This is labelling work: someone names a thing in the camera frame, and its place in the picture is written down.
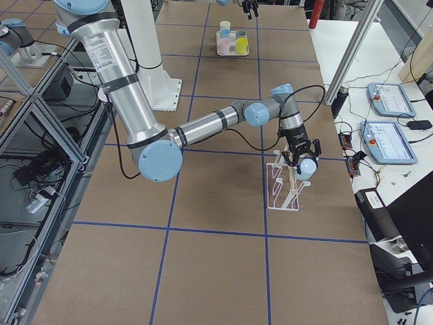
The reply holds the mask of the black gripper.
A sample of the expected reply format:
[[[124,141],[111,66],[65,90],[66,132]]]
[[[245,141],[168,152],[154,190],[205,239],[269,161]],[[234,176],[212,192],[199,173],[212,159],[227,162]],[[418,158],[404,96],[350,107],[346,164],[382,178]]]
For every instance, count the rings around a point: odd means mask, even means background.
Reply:
[[[255,0],[243,0],[241,2],[241,6],[245,10],[245,14],[247,15],[247,18],[249,20],[252,19],[252,15],[251,15],[249,9],[253,10],[255,17],[258,17],[258,9],[257,9],[258,8],[258,3],[257,3],[257,1],[255,1]]]
[[[287,166],[297,169],[298,159],[303,154],[309,154],[316,166],[318,166],[319,156],[321,155],[320,140],[310,140],[304,125],[293,129],[282,129],[281,135],[288,142],[288,149],[282,152],[282,157]]]

